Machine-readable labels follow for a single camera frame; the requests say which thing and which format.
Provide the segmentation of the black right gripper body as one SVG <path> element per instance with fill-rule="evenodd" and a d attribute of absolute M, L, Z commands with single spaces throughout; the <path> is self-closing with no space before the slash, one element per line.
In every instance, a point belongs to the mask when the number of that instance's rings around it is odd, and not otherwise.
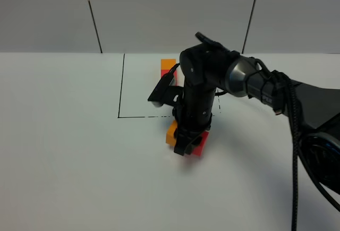
<path fill-rule="evenodd" d="M 216 87 L 211 84 L 172 86 L 173 115 L 179 135 L 197 135 L 209 129 Z"/>

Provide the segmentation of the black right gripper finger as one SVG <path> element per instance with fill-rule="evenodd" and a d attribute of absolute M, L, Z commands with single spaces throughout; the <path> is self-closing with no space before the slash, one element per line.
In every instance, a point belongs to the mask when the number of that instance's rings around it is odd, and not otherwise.
<path fill-rule="evenodd" d="M 203 151 L 203 136 L 197 137 L 185 150 L 187 155 L 200 155 Z"/>
<path fill-rule="evenodd" d="M 186 155 L 186 148 L 199 137 L 199 132 L 189 131 L 185 129 L 178 129 L 176 134 L 176 145 L 174 147 L 174 152 L 181 156 Z"/>

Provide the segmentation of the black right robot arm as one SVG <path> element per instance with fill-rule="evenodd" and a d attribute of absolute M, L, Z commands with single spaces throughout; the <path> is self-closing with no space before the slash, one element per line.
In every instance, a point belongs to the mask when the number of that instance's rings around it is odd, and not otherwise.
<path fill-rule="evenodd" d="M 257 58 L 231 51 L 201 33 L 180 53 L 184 87 L 176 108 L 175 151 L 210 126 L 215 91 L 259 100 L 285 115 L 293 140 L 293 166 L 301 162 L 316 185 L 339 192 L 339 90 L 320 88 L 270 71 Z"/>

